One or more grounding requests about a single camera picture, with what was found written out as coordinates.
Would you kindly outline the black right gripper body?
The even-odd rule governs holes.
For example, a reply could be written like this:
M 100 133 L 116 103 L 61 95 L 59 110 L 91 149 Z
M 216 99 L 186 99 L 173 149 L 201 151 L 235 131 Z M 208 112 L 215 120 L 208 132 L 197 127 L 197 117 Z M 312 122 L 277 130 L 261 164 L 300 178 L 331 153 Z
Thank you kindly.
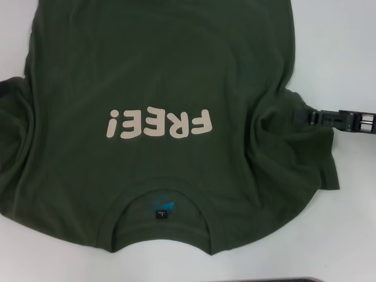
M 340 110 L 343 115 L 344 127 L 340 129 L 343 132 L 374 132 L 375 131 L 375 113 L 353 112 Z

